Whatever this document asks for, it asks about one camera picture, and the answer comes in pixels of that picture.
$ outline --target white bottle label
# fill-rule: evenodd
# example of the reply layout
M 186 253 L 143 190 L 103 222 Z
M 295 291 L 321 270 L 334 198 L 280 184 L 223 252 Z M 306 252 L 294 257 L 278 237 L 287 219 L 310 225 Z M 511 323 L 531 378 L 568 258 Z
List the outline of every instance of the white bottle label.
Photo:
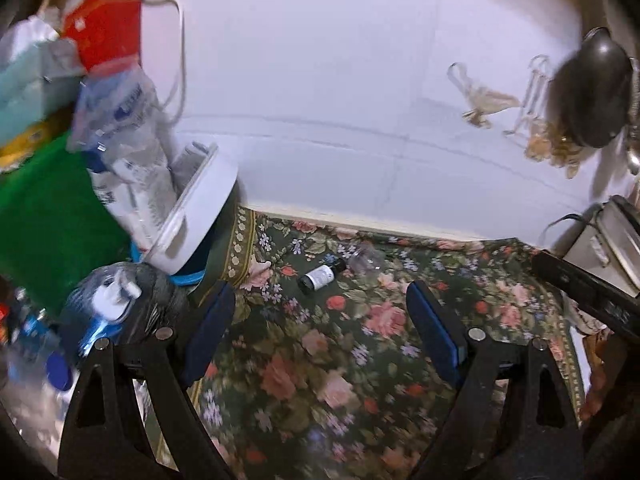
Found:
M 334 272 L 326 265 L 308 272 L 306 276 L 314 284 L 314 290 L 318 290 L 334 280 Z
M 604 250 L 604 247 L 600 243 L 600 240 L 598 240 L 598 237 L 592 236 L 589 242 L 591 244 L 591 249 L 593 249 L 593 252 L 596 253 L 597 259 L 600 261 L 600 265 L 603 267 L 608 266 L 610 263 L 609 257 L 607 256 L 607 252 Z

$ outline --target green floral rug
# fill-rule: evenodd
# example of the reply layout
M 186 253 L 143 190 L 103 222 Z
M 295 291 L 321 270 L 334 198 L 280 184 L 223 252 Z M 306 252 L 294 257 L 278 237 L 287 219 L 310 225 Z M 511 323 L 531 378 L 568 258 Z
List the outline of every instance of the green floral rug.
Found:
M 515 239 L 399 238 L 257 215 L 246 241 L 253 254 L 234 325 L 192 391 L 239 479 L 407 476 L 454 397 L 405 311 L 416 279 L 494 339 L 549 339 L 579 406 L 567 327 L 553 295 L 528 273 L 533 249 Z M 347 259 L 362 241 L 383 252 L 385 272 L 358 278 L 347 270 L 313 296 L 300 293 L 300 274 L 328 253 Z M 172 465 L 161 438 L 156 449 Z

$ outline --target white bin lid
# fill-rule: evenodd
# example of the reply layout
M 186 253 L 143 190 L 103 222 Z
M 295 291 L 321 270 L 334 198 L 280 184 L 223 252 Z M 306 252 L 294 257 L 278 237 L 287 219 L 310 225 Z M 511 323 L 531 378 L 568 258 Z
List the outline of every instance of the white bin lid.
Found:
M 216 221 L 238 176 L 238 165 L 213 143 L 142 262 L 173 275 L 195 252 Z

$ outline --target small brown bottle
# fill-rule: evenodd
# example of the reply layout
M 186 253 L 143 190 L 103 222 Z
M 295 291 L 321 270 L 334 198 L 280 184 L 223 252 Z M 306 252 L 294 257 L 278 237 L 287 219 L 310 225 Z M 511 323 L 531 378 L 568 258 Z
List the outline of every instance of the small brown bottle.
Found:
M 328 254 L 324 258 L 324 265 L 299 277 L 298 286 L 304 294 L 311 294 L 331 283 L 346 268 L 347 263 L 340 256 Z

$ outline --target red bag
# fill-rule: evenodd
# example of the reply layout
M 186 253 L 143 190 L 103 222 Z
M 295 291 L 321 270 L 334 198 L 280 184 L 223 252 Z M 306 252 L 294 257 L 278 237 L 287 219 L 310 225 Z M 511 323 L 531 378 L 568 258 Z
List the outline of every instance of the red bag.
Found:
M 65 17 L 62 36 L 76 40 L 87 71 L 121 57 L 140 62 L 141 8 L 142 0 L 84 0 Z

